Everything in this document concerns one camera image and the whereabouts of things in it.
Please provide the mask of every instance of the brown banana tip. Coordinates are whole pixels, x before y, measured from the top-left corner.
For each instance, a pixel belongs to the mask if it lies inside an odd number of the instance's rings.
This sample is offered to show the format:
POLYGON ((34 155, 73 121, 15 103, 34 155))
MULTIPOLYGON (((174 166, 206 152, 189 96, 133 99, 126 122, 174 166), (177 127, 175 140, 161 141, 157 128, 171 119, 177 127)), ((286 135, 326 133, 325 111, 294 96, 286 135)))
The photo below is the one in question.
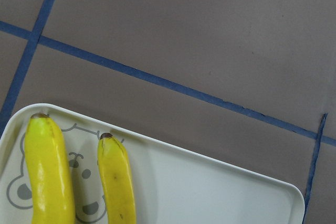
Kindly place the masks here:
POLYGON ((103 138, 109 138, 109 137, 112 137, 112 134, 111 133, 103 133, 100 135, 100 139, 103 139, 103 138))
POLYGON ((32 115, 30 118, 48 118, 49 116, 43 113, 36 113, 34 115, 32 115))

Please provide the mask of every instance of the white tray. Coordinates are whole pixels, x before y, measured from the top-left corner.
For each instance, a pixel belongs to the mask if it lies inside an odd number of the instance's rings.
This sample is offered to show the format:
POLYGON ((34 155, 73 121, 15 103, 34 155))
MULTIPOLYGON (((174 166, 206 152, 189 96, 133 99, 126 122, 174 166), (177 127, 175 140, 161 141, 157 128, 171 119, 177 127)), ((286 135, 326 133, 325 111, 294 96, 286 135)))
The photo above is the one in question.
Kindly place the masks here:
POLYGON ((30 116, 61 127, 75 189, 76 223, 107 223, 97 143, 111 132, 129 153, 138 224, 300 224, 304 201, 293 185, 51 104, 27 106, 0 140, 0 223, 30 224, 32 200, 23 152, 30 116))

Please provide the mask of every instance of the cartoon bear face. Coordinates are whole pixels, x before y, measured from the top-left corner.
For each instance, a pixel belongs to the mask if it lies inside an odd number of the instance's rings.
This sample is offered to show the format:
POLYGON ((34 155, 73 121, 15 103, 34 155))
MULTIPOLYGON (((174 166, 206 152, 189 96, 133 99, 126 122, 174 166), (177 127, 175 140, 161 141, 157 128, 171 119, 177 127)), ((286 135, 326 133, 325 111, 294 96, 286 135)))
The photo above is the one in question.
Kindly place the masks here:
MULTIPOLYGON (((107 217, 97 163, 99 131, 91 131, 74 124, 62 132, 69 152, 77 223, 97 223, 107 217)), ((25 210, 32 208, 33 202, 25 163, 24 135, 20 140, 20 151, 20 171, 7 186, 7 199, 12 206, 25 210)))

